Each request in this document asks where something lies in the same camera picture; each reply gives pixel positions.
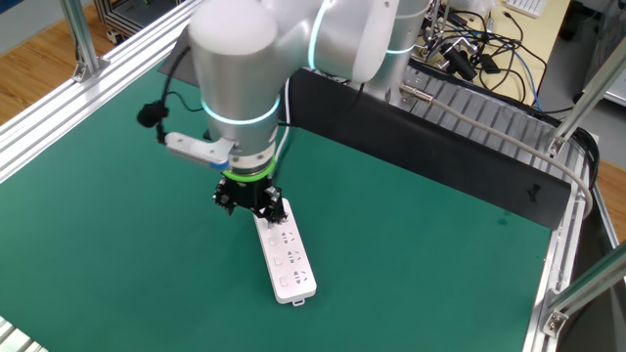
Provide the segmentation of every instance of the black cable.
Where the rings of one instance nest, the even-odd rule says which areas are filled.
[[[530,50],[528,50],[528,48],[526,48],[525,46],[523,46],[521,43],[519,43],[519,47],[523,50],[526,51],[526,53],[530,54],[530,56],[532,56],[533,58],[539,60],[541,62],[541,64],[544,65],[544,71],[546,71],[548,69],[548,63],[546,63],[545,60],[541,59],[540,57],[537,56],[537,54],[531,52]]]
[[[167,79],[165,80],[165,85],[163,86],[163,94],[160,97],[160,101],[164,106],[165,106],[165,100],[167,99],[167,94],[169,92],[169,84],[171,83],[172,77],[174,76],[174,73],[176,72],[176,68],[178,68],[178,66],[183,61],[183,59],[185,59],[185,56],[191,50],[192,50],[192,47],[190,47],[189,45],[186,46],[185,49],[183,49],[183,51],[180,52],[180,54],[178,54],[178,56],[176,57],[176,60],[174,60],[172,67],[169,68],[169,72],[167,73]]]
[[[356,105],[361,100],[361,96],[363,96],[364,88],[365,88],[365,83],[361,83],[361,86],[359,87],[359,91],[356,94],[356,98],[354,99],[354,102],[352,102],[352,105],[350,105],[350,107],[343,113],[343,116],[346,116],[347,114],[349,114],[352,111],[352,109],[356,107]]]
[[[468,38],[468,35],[471,35],[475,40],[481,40],[481,38],[477,37],[475,34],[472,34],[473,32],[476,32],[475,29],[469,30],[469,29],[459,29],[459,30],[455,30],[455,29],[449,29],[449,30],[444,30],[444,33],[461,33],[459,35],[451,35],[451,36],[447,36],[446,38],[449,39],[456,39],[456,38]],[[490,40],[498,40],[499,42],[504,42],[507,45],[515,48],[515,49],[519,49],[519,40],[517,39],[511,39],[509,37],[505,37],[502,36],[500,34],[494,34],[494,33],[487,33],[488,36],[488,40],[486,44],[483,45],[489,45],[489,46],[493,46],[493,47],[500,47],[502,44],[491,44],[489,43]]]
[[[452,10],[450,11],[450,14],[466,14],[466,15],[476,16],[482,21],[482,27],[484,31],[487,31],[487,22],[485,21],[485,18],[481,14],[478,14],[472,11],[461,11],[461,10]]]
[[[165,79],[165,84],[163,86],[163,94],[160,97],[160,100],[155,101],[150,104],[145,104],[144,107],[137,114],[137,122],[139,122],[142,126],[146,128],[156,127],[156,140],[165,144],[165,128],[163,127],[163,119],[169,115],[169,109],[165,105],[165,101],[167,99],[167,95],[169,94],[169,84],[172,81],[172,77],[176,72],[176,68],[180,65],[185,58],[185,55],[189,53],[191,50],[190,46],[185,47],[183,51],[178,54],[176,60],[169,68],[169,72],[167,73],[167,79]]]
[[[505,15],[506,18],[511,19],[511,21],[513,21],[513,23],[515,24],[517,29],[519,29],[519,36],[520,36],[519,42],[520,43],[523,42],[524,41],[524,30],[521,29],[521,26],[519,26],[519,23],[517,23],[517,21],[514,19],[514,17],[510,13],[508,13],[506,11],[503,11],[502,13]]]
[[[293,127],[293,128],[297,128],[296,125],[292,124],[292,123],[286,123],[284,121],[278,121],[278,125],[281,127]]]
[[[507,67],[507,69],[504,69],[504,71],[506,72],[505,76],[502,77],[500,82],[498,82],[498,84],[496,84],[493,88],[487,88],[487,87],[485,87],[485,88],[489,89],[490,91],[494,91],[498,87],[500,87],[507,80],[507,78],[509,77],[509,72],[511,72],[511,67],[513,67],[513,59],[514,58],[515,58],[515,49],[511,49],[511,59],[509,60],[509,66]]]
[[[185,102],[185,99],[183,98],[183,96],[180,93],[176,92],[176,91],[171,91],[171,92],[167,93],[167,95],[170,95],[170,94],[173,94],[176,97],[178,97],[178,99],[182,103],[183,107],[185,107],[185,109],[187,111],[189,111],[189,112],[198,112],[198,111],[204,110],[203,108],[200,108],[200,109],[191,109],[191,108],[189,108],[189,106],[187,105],[187,102]]]
[[[569,107],[569,108],[565,108],[565,109],[560,109],[560,110],[552,110],[552,111],[542,111],[542,113],[544,114],[550,114],[550,113],[559,113],[559,112],[566,112],[566,111],[570,111],[574,109],[574,106]]]
[[[482,85],[486,88],[489,89],[487,87],[487,85],[485,84],[485,82],[482,80],[482,72],[484,71],[484,67],[480,67],[480,73],[478,74],[478,78],[480,79],[480,83],[482,83]],[[510,69],[510,68],[500,68],[500,71],[506,71],[509,73],[512,73],[514,75],[517,76],[517,78],[519,78],[519,82],[521,83],[521,98],[518,100],[520,103],[524,103],[526,101],[526,84],[524,83],[524,78],[521,76],[521,74],[519,74],[519,72],[517,72],[514,69]]]

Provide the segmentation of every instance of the white power strip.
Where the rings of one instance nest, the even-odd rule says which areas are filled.
[[[315,294],[317,284],[304,244],[297,230],[290,203],[283,198],[287,220],[280,224],[269,224],[265,219],[254,216],[256,230],[261,240],[267,270],[270,272],[276,300],[292,303],[297,307],[304,298]]]

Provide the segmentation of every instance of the black connector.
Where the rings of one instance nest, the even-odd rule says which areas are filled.
[[[470,64],[468,53],[457,51],[452,44],[446,43],[441,46],[441,55],[450,62],[446,71],[448,73],[458,73],[463,79],[472,81],[477,73]]]
[[[169,115],[169,109],[162,101],[145,104],[137,114],[137,121],[146,128],[153,128]]]
[[[482,69],[489,74],[496,74],[502,72],[498,65],[493,61],[493,58],[489,54],[480,54],[480,64]]]

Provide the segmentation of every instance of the green mat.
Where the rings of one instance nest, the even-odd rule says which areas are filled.
[[[251,215],[135,121],[163,80],[0,185],[1,316],[53,352],[520,351],[548,228],[297,130],[280,186],[318,290],[279,305]],[[199,137],[203,114],[168,104],[167,129]]]

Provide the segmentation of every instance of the metal rod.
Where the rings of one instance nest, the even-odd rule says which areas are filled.
[[[619,246],[619,239],[617,238],[617,234],[615,233],[613,223],[610,221],[610,216],[608,215],[608,210],[606,209],[606,205],[604,204],[603,195],[600,192],[600,187],[598,186],[598,183],[596,183],[592,188],[592,193],[594,194],[594,198],[596,199],[596,204],[598,205],[598,210],[600,211],[600,217],[603,220],[604,228],[606,229],[606,234],[608,235],[608,241],[610,242],[612,248],[617,248]]]
[[[572,133],[582,121],[587,118],[589,112],[604,97],[604,93],[613,85],[619,75],[626,69],[626,38],[613,51],[598,73],[587,85],[585,94],[578,100],[571,114],[559,126],[555,137],[548,147],[551,156],[559,154],[562,146],[567,142]]]
[[[450,2],[446,3],[446,11],[443,13],[443,24],[439,32],[443,35],[443,31],[446,29],[446,23],[448,22],[448,14],[450,13]]]
[[[10,326],[6,331],[4,331],[4,333],[2,335],[0,335],[0,345],[7,339],[9,338],[9,336],[11,336],[11,334],[13,333],[13,331],[17,330],[16,327],[14,326]]]
[[[626,276],[626,242],[601,259],[550,303],[550,312],[569,316]]]
[[[29,338],[23,345],[22,347],[20,347],[19,350],[17,350],[16,352],[25,352],[28,347],[30,347],[30,345],[33,343],[34,341],[32,340],[32,338]]]
[[[438,26],[437,15],[439,14],[440,2],[441,0],[435,0],[434,2],[434,10],[432,11],[432,22],[430,23],[430,30],[428,31],[428,36],[426,37],[428,41],[434,38],[435,27]]]
[[[69,33],[76,47],[78,64],[73,79],[82,81],[99,71],[105,64],[96,56],[96,50],[91,40],[89,26],[82,12],[79,0],[60,0],[66,16]]]

